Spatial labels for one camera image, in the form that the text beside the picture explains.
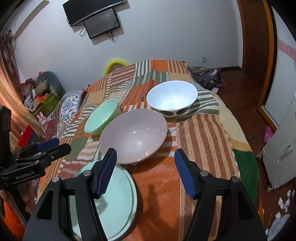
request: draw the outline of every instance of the wooden door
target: wooden door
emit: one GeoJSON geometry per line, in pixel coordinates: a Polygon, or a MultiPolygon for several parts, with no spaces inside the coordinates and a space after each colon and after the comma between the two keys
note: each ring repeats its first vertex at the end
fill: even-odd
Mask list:
{"type": "Polygon", "coordinates": [[[263,1],[237,0],[243,28],[243,71],[265,78],[269,57],[269,28],[263,1]]]}

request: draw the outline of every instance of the human hand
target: human hand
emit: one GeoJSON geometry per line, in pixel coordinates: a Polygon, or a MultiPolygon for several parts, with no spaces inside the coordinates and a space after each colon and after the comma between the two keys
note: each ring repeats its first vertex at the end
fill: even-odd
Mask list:
{"type": "MultiPolygon", "coordinates": [[[[1,190],[0,191],[0,197],[8,204],[11,206],[11,202],[8,199],[7,193],[5,190],[1,190]]],[[[26,206],[25,206],[25,210],[26,212],[28,212],[29,214],[32,214],[32,212],[35,209],[36,203],[35,203],[35,199],[34,199],[34,194],[33,194],[33,185],[32,182],[29,181],[28,182],[28,187],[25,190],[25,192],[22,195],[22,199],[24,202],[26,202],[26,206]]]]}

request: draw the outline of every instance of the pink shoe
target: pink shoe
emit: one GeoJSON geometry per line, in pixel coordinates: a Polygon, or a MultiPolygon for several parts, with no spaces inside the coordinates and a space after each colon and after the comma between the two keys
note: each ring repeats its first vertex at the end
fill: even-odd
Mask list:
{"type": "Polygon", "coordinates": [[[266,126],[265,127],[265,135],[264,135],[264,142],[265,144],[267,144],[267,142],[270,140],[270,138],[272,138],[272,136],[274,135],[272,129],[270,126],[266,126]]]}

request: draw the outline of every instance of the metal screw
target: metal screw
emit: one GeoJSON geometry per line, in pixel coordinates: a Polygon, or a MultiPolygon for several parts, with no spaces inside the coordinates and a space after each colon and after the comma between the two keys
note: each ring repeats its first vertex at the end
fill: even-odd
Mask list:
{"type": "Polygon", "coordinates": [[[90,170],[86,170],[86,171],[83,172],[83,175],[86,176],[86,177],[89,176],[90,174],[91,174],[90,170]]]}
{"type": "Polygon", "coordinates": [[[52,181],[53,181],[54,183],[56,183],[58,180],[59,180],[59,176],[55,176],[55,177],[52,178],[52,181]]]}
{"type": "Polygon", "coordinates": [[[232,177],[231,180],[235,183],[238,183],[240,181],[238,177],[232,177]]]}
{"type": "Polygon", "coordinates": [[[207,171],[205,171],[205,170],[200,171],[200,174],[201,174],[203,177],[206,177],[206,176],[209,175],[209,173],[208,173],[207,171]]]}

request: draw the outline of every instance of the green bowl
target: green bowl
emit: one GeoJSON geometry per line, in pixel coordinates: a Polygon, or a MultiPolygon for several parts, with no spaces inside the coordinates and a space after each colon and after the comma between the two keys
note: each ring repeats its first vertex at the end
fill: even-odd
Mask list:
{"type": "Polygon", "coordinates": [[[117,99],[110,99],[97,107],[87,120],[84,132],[92,136],[102,134],[105,127],[121,114],[117,99]]]}

